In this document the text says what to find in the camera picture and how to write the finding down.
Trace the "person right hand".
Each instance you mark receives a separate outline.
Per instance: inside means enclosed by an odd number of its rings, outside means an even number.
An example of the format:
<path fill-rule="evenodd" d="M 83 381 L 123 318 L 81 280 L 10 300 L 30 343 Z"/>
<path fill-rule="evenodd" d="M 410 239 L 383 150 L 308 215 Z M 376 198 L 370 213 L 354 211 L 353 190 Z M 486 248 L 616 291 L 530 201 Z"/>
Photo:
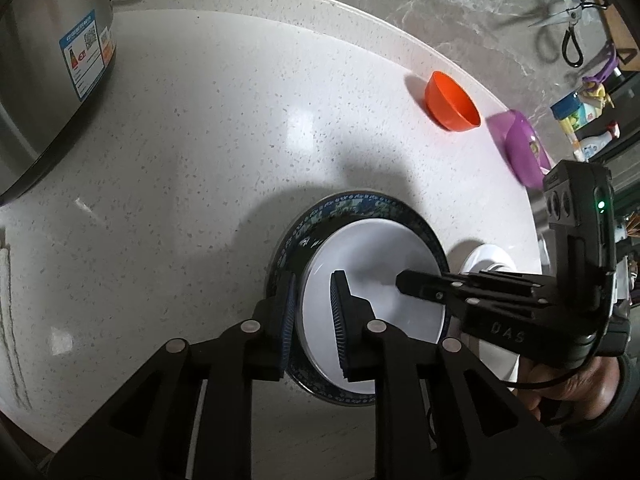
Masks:
<path fill-rule="evenodd" d="M 562 384 L 541 390 L 515 390 L 514 394 L 536 419 L 541 419 L 540 402 L 550 399 L 568 402 L 577 419 L 593 420 L 612 403 L 619 384 L 620 364 L 617 359 L 597 356 Z"/>

